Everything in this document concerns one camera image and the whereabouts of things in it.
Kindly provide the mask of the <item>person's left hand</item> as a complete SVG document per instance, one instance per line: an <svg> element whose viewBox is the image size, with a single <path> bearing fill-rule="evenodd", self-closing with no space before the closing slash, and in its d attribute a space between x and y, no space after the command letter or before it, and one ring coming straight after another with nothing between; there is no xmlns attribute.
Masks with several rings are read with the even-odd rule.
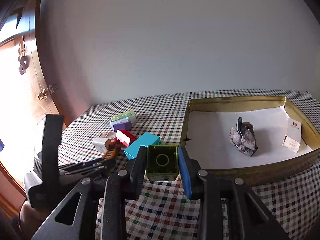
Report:
<svg viewBox="0 0 320 240"><path fill-rule="evenodd" d="M31 239L49 214L49 210L33 208L29 201L26 200L22 204L19 214L20 230L23 238Z"/></svg>

